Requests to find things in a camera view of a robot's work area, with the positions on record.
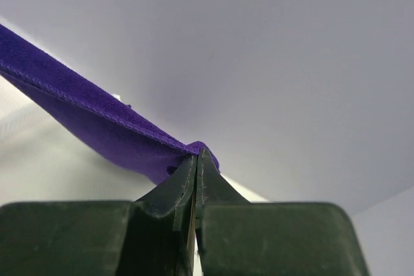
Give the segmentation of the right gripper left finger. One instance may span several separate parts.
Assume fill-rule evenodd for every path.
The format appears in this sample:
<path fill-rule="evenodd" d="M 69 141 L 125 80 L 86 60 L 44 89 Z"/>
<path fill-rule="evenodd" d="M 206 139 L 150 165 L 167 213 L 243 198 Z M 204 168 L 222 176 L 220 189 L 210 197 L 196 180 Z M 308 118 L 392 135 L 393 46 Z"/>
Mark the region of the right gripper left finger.
<path fill-rule="evenodd" d="M 197 157 L 135 201 L 1 208 L 2 275 L 191 275 Z"/>

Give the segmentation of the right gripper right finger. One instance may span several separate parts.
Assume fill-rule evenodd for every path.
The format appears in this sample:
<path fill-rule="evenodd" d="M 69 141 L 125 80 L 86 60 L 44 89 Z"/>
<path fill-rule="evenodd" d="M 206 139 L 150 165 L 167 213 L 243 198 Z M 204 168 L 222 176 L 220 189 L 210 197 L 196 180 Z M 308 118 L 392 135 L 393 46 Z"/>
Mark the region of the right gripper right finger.
<path fill-rule="evenodd" d="M 351 219 L 336 204 L 250 202 L 208 150 L 197 159 L 195 194 L 205 275 L 369 274 Z"/>

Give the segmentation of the purple towel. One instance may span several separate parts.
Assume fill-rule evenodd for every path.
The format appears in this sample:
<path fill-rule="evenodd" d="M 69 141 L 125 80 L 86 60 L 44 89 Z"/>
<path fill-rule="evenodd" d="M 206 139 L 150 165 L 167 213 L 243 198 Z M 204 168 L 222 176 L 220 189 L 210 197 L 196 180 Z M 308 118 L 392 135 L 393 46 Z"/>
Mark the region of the purple towel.
<path fill-rule="evenodd" d="M 106 160 L 155 184 L 206 148 L 180 142 L 5 26 L 1 76 Z"/>

